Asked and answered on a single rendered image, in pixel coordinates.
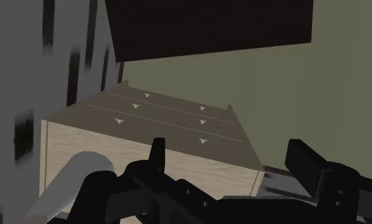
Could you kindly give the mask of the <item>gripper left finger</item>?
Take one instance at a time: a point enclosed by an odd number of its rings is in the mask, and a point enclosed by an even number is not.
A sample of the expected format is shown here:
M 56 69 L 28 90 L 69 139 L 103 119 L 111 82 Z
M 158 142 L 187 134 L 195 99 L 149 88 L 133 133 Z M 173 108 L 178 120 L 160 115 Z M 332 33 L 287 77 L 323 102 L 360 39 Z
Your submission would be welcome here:
M 126 171 L 146 196 L 146 211 L 138 211 L 142 224 L 220 224 L 217 200 L 192 183 L 169 177 L 165 171 L 163 137 L 152 142 L 147 160 L 131 162 Z

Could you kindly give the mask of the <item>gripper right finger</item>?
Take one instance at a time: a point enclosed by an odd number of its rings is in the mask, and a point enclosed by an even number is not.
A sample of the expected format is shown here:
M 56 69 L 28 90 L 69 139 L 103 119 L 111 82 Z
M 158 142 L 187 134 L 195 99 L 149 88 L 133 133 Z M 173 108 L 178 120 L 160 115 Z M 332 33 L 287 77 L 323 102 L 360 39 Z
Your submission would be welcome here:
M 318 215 L 331 224 L 372 224 L 372 179 L 355 169 L 320 156 L 300 139 L 288 142 L 285 166 L 310 196 Z

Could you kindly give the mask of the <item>light wooden chest of drawers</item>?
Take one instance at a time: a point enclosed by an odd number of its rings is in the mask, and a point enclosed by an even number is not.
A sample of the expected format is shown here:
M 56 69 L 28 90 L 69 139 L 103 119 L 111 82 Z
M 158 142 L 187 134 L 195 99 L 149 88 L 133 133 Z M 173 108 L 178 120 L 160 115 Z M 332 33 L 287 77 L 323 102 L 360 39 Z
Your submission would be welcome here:
M 255 196 L 264 169 L 233 108 L 207 106 L 119 83 L 41 121 L 39 189 L 83 151 L 108 158 L 122 174 L 166 140 L 166 174 L 215 199 Z

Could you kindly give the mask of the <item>grey and black cylindrical tool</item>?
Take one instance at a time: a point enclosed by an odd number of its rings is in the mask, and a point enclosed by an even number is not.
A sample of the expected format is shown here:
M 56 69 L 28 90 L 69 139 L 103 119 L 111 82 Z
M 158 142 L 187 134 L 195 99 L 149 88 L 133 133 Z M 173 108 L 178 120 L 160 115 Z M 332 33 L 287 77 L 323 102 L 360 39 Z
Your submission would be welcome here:
M 104 155 L 83 151 L 72 156 L 34 203 L 20 224 L 47 224 L 75 201 L 83 180 L 95 171 L 113 171 Z

